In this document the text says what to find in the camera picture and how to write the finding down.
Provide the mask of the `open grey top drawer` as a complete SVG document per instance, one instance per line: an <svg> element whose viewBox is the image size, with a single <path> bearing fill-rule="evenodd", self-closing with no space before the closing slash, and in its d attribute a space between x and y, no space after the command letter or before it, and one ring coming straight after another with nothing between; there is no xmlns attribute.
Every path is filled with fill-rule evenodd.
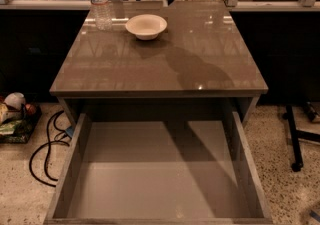
<svg viewBox="0 0 320 225"><path fill-rule="evenodd" d="M81 115L45 225L271 225L235 112L93 122Z"/></svg>

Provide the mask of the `white ceramic bowl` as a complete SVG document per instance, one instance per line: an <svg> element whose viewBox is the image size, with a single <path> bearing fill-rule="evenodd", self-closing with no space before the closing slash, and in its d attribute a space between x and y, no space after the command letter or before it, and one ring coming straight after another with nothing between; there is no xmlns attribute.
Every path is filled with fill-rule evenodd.
<svg viewBox="0 0 320 225"><path fill-rule="evenodd" d="M157 15L142 14L130 18L125 28L139 40L153 40L167 28L167 21Z"/></svg>

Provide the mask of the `clear plastic water bottle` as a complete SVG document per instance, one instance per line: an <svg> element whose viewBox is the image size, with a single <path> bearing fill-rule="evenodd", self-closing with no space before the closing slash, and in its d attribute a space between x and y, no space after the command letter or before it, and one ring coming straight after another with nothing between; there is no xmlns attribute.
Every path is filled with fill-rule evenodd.
<svg viewBox="0 0 320 225"><path fill-rule="evenodd" d="M97 28L99 30L110 30L112 19L109 0L90 0L90 2Z"/></svg>

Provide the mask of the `black rolling stand base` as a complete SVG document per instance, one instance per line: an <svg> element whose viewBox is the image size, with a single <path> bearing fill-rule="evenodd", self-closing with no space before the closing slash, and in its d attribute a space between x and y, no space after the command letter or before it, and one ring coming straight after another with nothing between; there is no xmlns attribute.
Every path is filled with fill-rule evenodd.
<svg viewBox="0 0 320 225"><path fill-rule="evenodd" d="M291 105L286 106L286 113L283 115L283 118L287 120L289 124L291 142L294 153L294 162L292 163L291 168L294 172L299 172L303 167L303 158L301 154L299 140L303 139L312 143L320 143L320 134L298 130L296 128L293 108Z"/></svg>

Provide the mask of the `pile of items on floor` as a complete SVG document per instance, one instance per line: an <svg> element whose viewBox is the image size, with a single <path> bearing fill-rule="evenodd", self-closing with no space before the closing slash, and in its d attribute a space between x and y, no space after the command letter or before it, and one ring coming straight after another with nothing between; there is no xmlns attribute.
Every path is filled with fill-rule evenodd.
<svg viewBox="0 0 320 225"><path fill-rule="evenodd" d="M39 105L13 92L0 102L0 143L27 143L42 115Z"/></svg>

